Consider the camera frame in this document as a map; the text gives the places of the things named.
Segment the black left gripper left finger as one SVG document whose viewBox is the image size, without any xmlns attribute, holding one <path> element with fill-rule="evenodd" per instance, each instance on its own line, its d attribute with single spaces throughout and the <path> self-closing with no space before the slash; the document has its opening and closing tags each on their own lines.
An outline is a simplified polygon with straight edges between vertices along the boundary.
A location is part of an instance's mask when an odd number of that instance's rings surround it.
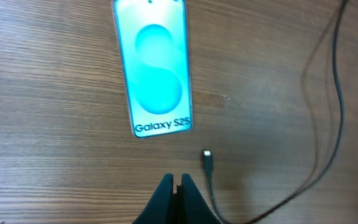
<svg viewBox="0 0 358 224">
<path fill-rule="evenodd" d="M 165 174 L 147 205 L 132 224 L 167 223 L 170 201 L 173 196 L 173 175 Z"/>
</svg>

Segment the Galaxy S25 smartphone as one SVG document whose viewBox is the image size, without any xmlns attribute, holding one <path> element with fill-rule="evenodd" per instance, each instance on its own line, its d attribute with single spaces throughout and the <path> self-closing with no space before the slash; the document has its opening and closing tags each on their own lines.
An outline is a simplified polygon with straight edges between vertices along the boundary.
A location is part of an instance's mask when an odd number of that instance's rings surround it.
<svg viewBox="0 0 358 224">
<path fill-rule="evenodd" d="M 147 138 L 193 127 L 185 0 L 112 2 L 131 128 Z"/>
</svg>

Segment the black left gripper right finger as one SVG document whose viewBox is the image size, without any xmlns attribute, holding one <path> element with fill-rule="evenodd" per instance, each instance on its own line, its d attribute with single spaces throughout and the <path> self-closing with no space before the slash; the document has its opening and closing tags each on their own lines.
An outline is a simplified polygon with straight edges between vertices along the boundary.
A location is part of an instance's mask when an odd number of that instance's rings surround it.
<svg viewBox="0 0 358 224">
<path fill-rule="evenodd" d="M 185 224 L 221 224 L 209 209 L 189 174 L 183 174 L 178 187 L 178 222 Z"/>
</svg>

